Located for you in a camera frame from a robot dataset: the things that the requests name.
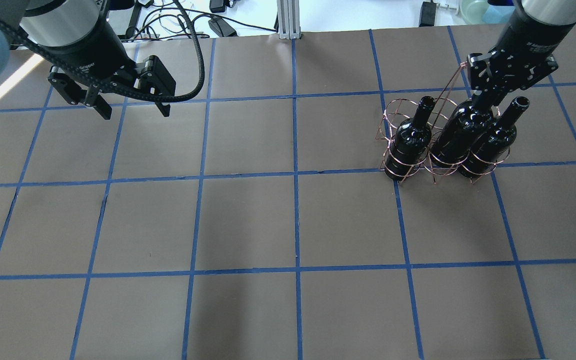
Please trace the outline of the dark wine bottle rear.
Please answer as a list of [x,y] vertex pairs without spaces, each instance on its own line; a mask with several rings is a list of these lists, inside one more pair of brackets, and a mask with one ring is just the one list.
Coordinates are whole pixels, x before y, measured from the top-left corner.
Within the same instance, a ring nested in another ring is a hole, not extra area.
[[471,179],[491,173],[503,153],[514,144],[518,133],[515,124],[529,107],[530,100],[526,96],[515,97],[506,110],[494,119],[491,127],[471,146],[457,172]]

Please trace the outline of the black power adapter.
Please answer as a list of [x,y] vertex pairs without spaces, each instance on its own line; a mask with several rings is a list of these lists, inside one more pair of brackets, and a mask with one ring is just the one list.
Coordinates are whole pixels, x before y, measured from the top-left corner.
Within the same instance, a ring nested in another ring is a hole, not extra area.
[[425,0],[420,5],[418,27],[434,27],[436,21],[437,3]]

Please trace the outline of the aluminium frame post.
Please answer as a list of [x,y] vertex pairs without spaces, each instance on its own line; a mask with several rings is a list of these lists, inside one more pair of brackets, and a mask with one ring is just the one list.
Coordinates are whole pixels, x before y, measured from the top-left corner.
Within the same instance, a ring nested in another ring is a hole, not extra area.
[[299,0],[277,0],[276,2],[279,39],[301,39]]

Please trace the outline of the brown paper table mat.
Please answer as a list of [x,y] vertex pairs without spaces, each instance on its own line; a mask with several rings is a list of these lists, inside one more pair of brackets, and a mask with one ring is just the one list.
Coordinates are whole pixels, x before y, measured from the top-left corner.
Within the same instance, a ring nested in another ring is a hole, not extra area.
[[204,39],[174,104],[0,76],[0,360],[576,359],[576,27],[470,183],[379,169],[384,105],[500,25]]

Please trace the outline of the dark carried wine bottle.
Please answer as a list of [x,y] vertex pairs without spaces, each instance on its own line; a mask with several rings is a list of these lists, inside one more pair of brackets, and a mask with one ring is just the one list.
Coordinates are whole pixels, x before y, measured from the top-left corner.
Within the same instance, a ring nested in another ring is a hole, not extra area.
[[467,157],[474,142],[493,123],[491,108],[495,97],[493,93],[482,92],[457,105],[430,148],[430,159],[435,167],[455,167]]

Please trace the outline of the dark wine bottle front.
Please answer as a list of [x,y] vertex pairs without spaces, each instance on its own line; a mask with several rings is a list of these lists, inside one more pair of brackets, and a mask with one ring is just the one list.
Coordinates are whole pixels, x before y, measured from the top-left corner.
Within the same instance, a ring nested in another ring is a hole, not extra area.
[[385,162],[388,175],[396,182],[402,182],[414,174],[414,168],[421,161],[432,139],[432,128],[428,120],[434,107],[435,99],[423,96],[414,116],[403,120],[398,126],[390,144],[390,155]]

